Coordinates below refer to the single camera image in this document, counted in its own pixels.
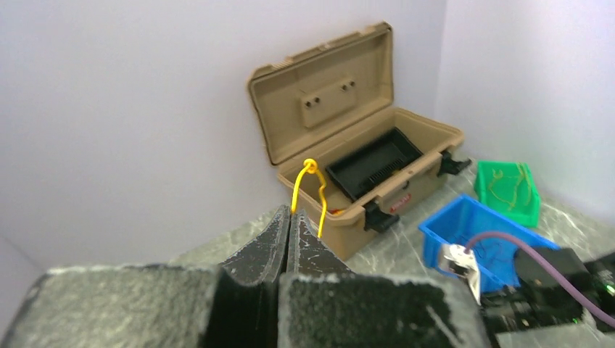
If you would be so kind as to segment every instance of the storage container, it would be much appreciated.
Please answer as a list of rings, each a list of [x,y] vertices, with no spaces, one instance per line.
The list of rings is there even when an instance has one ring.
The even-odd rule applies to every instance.
[[[511,234],[531,247],[560,247],[535,232],[515,223],[498,212],[462,194],[422,222],[418,229],[425,234],[425,266],[436,268],[443,244],[465,245],[473,236],[487,231]],[[517,246],[501,239],[484,239],[474,248],[481,272],[481,292],[498,291],[505,285],[519,286],[513,256]]]
[[[391,106],[392,44],[392,28],[382,22],[261,67],[248,83],[267,154],[290,194],[307,158],[315,159],[322,171],[343,174],[335,182],[326,175],[329,212],[322,236],[343,260],[442,186],[448,173],[459,173],[469,165],[452,158],[463,141],[460,130]],[[402,162],[388,155],[371,157],[379,158],[378,163],[344,162],[357,150],[397,131],[411,146],[396,142],[403,140],[397,134],[374,151],[386,149],[390,154],[394,142],[393,147],[401,151],[415,147],[418,158],[411,158],[416,153],[405,153]],[[360,173],[356,168],[371,170]],[[361,183],[349,183],[353,175],[346,175],[348,170],[354,170]],[[359,188],[357,194],[340,189],[339,180],[347,184],[342,188]],[[300,186],[298,207],[313,221],[320,220],[322,210],[319,186],[316,175],[306,175]]]
[[[540,221],[540,195],[525,163],[478,162],[474,191],[479,201],[526,227]]]

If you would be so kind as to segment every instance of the table surface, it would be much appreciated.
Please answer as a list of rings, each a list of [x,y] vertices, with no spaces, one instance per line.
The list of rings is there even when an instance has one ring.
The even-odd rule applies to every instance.
[[[428,199],[402,215],[400,223],[360,250],[346,263],[356,273],[433,276],[437,271],[422,263],[423,234],[418,224],[444,207],[459,194],[476,196],[472,186],[476,161],[462,174]],[[182,265],[211,265],[224,261],[267,226],[273,210],[234,231],[201,245],[174,259]],[[574,249],[581,260],[594,259],[615,249],[615,228],[584,216],[548,197],[542,197],[540,224],[533,229],[560,246]],[[604,335],[586,311],[583,323],[498,335],[502,347],[615,347],[615,333]]]

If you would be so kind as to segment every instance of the green plastic container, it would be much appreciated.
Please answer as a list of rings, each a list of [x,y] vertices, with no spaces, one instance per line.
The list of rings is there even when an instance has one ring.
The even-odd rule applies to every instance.
[[[527,164],[480,161],[474,191],[482,204],[512,221],[538,225],[540,195]]]

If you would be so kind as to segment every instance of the red label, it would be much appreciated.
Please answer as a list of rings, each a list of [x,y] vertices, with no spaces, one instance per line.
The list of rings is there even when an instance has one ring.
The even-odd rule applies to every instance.
[[[411,194],[406,194],[404,197],[402,197],[402,199],[400,199],[399,201],[395,202],[391,206],[390,212],[393,213],[393,212],[398,211],[401,207],[403,207],[404,205],[406,205],[410,201],[411,197],[412,197]]]

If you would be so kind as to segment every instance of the open lid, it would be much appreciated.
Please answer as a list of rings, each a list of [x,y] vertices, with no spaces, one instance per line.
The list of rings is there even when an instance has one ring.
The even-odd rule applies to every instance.
[[[393,102],[385,22],[257,69],[248,83],[272,165]]]

